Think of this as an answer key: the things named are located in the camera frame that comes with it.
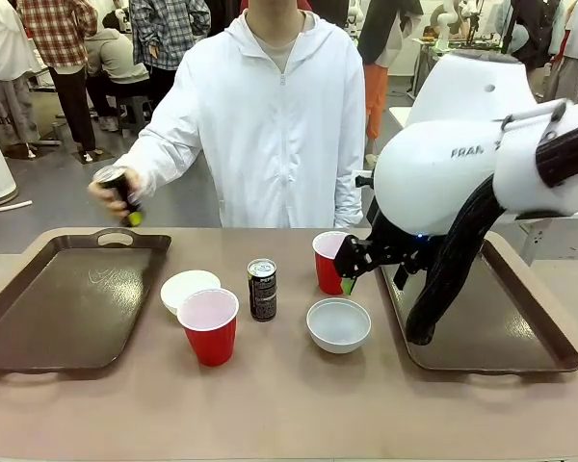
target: cup rim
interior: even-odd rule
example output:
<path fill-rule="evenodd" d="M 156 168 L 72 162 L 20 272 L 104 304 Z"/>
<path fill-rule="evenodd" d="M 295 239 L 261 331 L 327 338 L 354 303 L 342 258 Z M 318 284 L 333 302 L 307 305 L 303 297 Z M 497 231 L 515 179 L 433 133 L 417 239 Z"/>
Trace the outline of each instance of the cup rim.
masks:
<path fill-rule="evenodd" d="M 356 340 L 354 342 L 332 342 L 330 340 L 324 339 L 319 334 L 317 334 L 317 332 L 315 332 L 315 329 L 313 329 L 312 325 L 310 324 L 310 318 L 315 313 L 315 311 L 317 311 L 319 308 L 321 308 L 322 306 L 324 306 L 328 303 L 347 303 L 348 305 L 351 305 L 354 308 L 356 308 L 362 315 L 365 316 L 365 319 L 368 321 L 368 329 L 366 330 L 366 333 L 362 337 L 360 337 L 359 340 Z M 306 313 L 306 326 L 308 327 L 308 331 L 312 335 L 317 337 L 317 339 L 321 340 L 322 342 L 324 342 L 328 345 L 334 345 L 336 347 L 341 347 L 341 346 L 347 347 L 350 345 L 356 345 L 356 344 L 362 342 L 366 337 L 368 337 L 370 335 L 370 331 L 373 327 L 373 322 L 370 319 L 370 315 L 368 314 L 368 311 L 366 311 L 366 308 L 364 308 L 362 305 L 360 305 L 359 303 L 357 303 L 353 300 L 349 300 L 348 298 L 341 298 L 341 297 L 335 296 L 335 297 L 324 298 L 323 300 L 319 300 L 318 302 L 316 302 L 314 305 L 312 305 L 310 307 L 310 309 L 308 310 L 308 313 Z"/>
<path fill-rule="evenodd" d="M 192 326 L 188 325 L 188 323 L 186 323 L 185 321 L 182 320 L 182 312 L 183 312 L 184 306 L 186 306 L 186 303 L 191 298 L 193 298 L 194 296 L 200 295 L 202 293 L 205 293 L 205 292 L 221 292 L 221 293 L 230 295 L 230 297 L 233 299 L 233 302 L 234 302 L 233 314 L 229 317 L 229 319 L 227 321 L 223 321 L 222 323 L 220 323 L 219 325 L 216 325 L 214 327 L 208 327 L 205 329 L 192 327 Z M 188 298 L 186 298 L 182 302 L 182 304 L 178 307 L 176 315 L 177 315 L 178 322 L 182 325 L 182 327 L 184 327 L 186 329 L 192 330 L 194 332 L 212 332 L 214 330 L 219 330 L 219 329 L 225 327 L 230 322 L 235 320 L 236 317 L 238 316 L 239 310 L 240 310 L 240 301 L 238 300 L 238 297 L 236 296 L 236 294 L 232 293 L 231 291 L 228 291 L 227 289 L 222 289 L 222 288 L 220 288 L 220 289 L 203 289 L 201 291 L 196 291 L 195 293 L 191 294 Z"/>
<path fill-rule="evenodd" d="M 318 234 L 317 236 L 315 236 L 315 239 L 312 240 L 312 249 L 315 251 L 315 253 L 317 255 L 321 255 L 324 258 L 328 258 L 330 260 L 333 260 L 334 258 L 336 258 L 336 255 L 333 256 L 329 256 L 324 254 L 323 252 L 320 252 L 319 250 L 317 250 L 317 242 L 319 242 L 322 238 L 326 237 L 326 236 L 332 236 L 332 235 L 342 235 L 342 236 L 349 236 L 349 233 L 346 233 L 344 231 L 326 231 L 325 233 L 321 233 Z"/>

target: hood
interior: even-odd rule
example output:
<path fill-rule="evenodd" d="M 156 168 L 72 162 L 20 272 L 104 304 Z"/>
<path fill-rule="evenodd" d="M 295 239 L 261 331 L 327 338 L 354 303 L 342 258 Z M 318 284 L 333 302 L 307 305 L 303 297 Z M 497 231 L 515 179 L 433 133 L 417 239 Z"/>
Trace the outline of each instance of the hood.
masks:
<path fill-rule="evenodd" d="M 103 29 L 98 31 L 92 37 L 86 37 L 86 41 L 107 41 L 107 40 L 117 40 L 119 37 L 119 32 L 116 29 Z"/>
<path fill-rule="evenodd" d="M 249 29 L 246 21 L 246 13 L 245 11 L 235 19 L 226 29 L 226 32 L 237 42 L 238 48 L 244 56 L 268 58 L 268 55 L 261 49 Z M 304 61 L 313 55 L 326 42 L 335 29 L 335 26 L 321 19 L 317 14 L 310 14 L 315 18 L 315 26 L 309 31 L 300 33 L 298 36 L 296 45 L 291 53 L 291 61 L 294 63 Z"/>

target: table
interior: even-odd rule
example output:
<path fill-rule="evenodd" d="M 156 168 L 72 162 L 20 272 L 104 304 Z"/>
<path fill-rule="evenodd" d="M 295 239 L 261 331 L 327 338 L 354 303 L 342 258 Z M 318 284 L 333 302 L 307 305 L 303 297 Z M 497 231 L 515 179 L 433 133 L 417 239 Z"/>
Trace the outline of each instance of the table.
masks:
<path fill-rule="evenodd" d="M 429 41 L 423 41 L 420 38 L 412 38 L 413 41 L 419 43 L 420 51 L 415 59 L 415 67 L 413 68 L 413 82 L 411 89 L 407 92 L 407 96 L 415 99 L 422 89 L 424 82 L 428 75 L 433 70 L 434 65 L 443 55 L 442 52 L 434 49 L 434 44 Z"/>
<path fill-rule="evenodd" d="M 394 122 L 401 127 L 407 126 L 408 116 L 411 108 L 394 107 L 389 109 Z M 578 213 L 571 217 L 556 218 L 556 219 L 578 219 Z M 552 223 L 553 218 L 534 219 L 531 221 L 518 223 L 520 228 L 527 234 L 524 243 L 518 253 L 527 265 L 531 265 L 538 254 L 539 245 L 543 240 L 544 233 Z"/>
<path fill-rule="evenodd" d="M 22 268 L 52 237 L 94 231 L 50 231 L 13 258 Z M 316 230 L 138 232 L 169 234 L 173 242 L 123 356 L 91 380 L 54 374 L 1 378 L 0 457 L 578 456 L 578 372 L 531 380 L 423 372 L 400 346 L 377 274 L 360 278 L 352 295 L 373 321 L 363 348 L 333 356 L 315 347 L 304 317 L 325 297 L 313 268 L 310 243 Z M 502 238 L 489 238 L 578 348 L 578 323 Z M 254 321 L 248 309 L 246 265 L 263 256 L 278 266 L 278 315 L 268 323 Z M 197 365 L 182 329 L 159 299 L 161 283 L 186 269 L 212 270 L 240 299 L 236 353 L 221 368 Z M 9 279 L 0 275 L 0 288 Z"/>

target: red plastic cup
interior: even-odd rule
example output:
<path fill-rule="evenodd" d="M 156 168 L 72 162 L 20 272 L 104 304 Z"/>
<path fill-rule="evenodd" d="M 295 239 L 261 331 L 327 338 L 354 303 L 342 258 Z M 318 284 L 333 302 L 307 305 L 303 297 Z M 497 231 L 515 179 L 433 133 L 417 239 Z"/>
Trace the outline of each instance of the red plastic cup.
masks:
<path fill-rule="evenodd" d="M 225 289 L 206 289 L 189 296 L 177 310 L 177 318 L 199 363 L 215 368 L 233 354 L 238 297 Z"/>
<path fill-rule="evenodd" d="M 319 288 L 328 295 L 342 295 L 343 293 L 340 276 L 334 267 L 334 258 L 347 236 L 347 233 L 340 231 L 328 231 L 312 241 Z"/>

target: hand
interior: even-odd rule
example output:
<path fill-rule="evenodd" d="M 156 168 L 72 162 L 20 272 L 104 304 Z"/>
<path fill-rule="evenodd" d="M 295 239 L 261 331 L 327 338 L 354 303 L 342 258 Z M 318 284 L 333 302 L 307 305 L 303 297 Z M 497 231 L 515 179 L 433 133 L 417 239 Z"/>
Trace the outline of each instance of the hand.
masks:
<path fill-rule="evenodd" d="M 140 174 L 137 173 L 134 169 L 127 167 L 125 169 L 124 175 L 128 181 L 130 191 L 137 194 L 142 188 L 142 177 Z M 116 198 L 114 191 L 104 190 L 98 185 L 98 183 L 92 181 L 88 185 L 88 192 L 92 195 L 92 197 L 100 200 L 105 205 L 107 210 L 115 217 L 125 218 L 128 215 L 128 212 L 126 211 L 126 204 L 121 199 Z"/>

